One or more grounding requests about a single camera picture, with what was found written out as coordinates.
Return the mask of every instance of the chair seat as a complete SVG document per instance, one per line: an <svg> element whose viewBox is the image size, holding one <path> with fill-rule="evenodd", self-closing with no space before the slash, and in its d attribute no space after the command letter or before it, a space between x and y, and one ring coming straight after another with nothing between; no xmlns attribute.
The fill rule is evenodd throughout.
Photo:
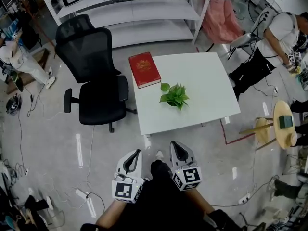
<svg viewBox="0 0 308 231"><path fill-rule="evenodd" d="M125 116L125 102L119 101L116 80L111 78L88 82L81 86L79 93L81 124L103 125L123 119Z"/></svg>

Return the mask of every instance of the shelf post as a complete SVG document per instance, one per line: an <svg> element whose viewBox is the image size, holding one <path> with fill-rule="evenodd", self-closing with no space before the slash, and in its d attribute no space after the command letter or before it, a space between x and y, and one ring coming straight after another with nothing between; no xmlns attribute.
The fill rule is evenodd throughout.
<svg viewBox="0 0 308 231"><path fill-rule="evenodd" d="M60 19L56 13L56 11L54 10L52 4L51 4L51 0L44 0L47 8L49 9L49 12L51 13L53 19L55 20L56 24L59 26L61 24Z"/></svg>
<svg viewBox="0 0 308 231"><path fill-rule="evenodd" d="M207 10L209 3L210 3L210 0L205 0L205 2L204 2L203 9L202 9L202 12L201 12L201 15L200 15L200 20L197 24L196 31L193 35L192 44L195 44L195 42L196 42L196 39L198 37L200 28L202 26L202 22L203 22L203 19L204 19L204 16L205 16L205 13L206 13L206 10Z"/></svg>

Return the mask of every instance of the plant pot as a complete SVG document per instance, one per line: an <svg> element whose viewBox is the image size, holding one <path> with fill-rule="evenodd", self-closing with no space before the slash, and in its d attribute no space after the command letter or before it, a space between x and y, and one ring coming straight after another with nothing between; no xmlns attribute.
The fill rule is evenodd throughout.
<svg viewBox="0 0 308 231"><path fill-rule="evenodd" d="M177 105L174 103L174 102L167 102L170 106L173 106L173 107L177 107Z"/></svg>

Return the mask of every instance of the person in white shirt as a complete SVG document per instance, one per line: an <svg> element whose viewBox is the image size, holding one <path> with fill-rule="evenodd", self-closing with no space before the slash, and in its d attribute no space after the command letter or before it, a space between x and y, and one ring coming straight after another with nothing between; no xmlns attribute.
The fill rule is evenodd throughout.
<svg viewBox="0 0 308 231"><path fill-rule="evenodd" d="M0 38L0 59L6 63L12 65L12 67L20 72L30 74L38 82L45 84L46 88L55 82L54 76L49 75L42 69L37 61L24 49L24 47L18 45L18 41L21 37L22 31L17 34L17 37L13 41L4 41L5 34L1 34Z"/></svg>
<svg viewBox="0 0 308 231"><path fill-rule="evenodd" d="M299 31L308 34L307 12L301 15L281 13L274 17L264 31L264 38L257 42L252 59L229 74L235 83L233 90L237 100L240 94L271 74L276 67L283 65L289 71L293 69L287 54L296 45Z"/></svg>

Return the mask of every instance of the green potted plant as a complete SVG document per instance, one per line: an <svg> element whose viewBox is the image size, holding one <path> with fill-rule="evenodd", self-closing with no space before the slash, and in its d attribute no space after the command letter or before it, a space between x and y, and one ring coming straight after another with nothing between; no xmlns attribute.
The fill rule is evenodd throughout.
<svg viewBox="0 0 308 231"><path fill-rule="evenodd" d="M186 88L181 84L170 87L168 83L161 83L160 90L164 92L169 91L160 97L160 103L167 102L170 106L177 107L180 110L184 104L188 106L185 100L189 99L189 97L186 95Z"/></svg>

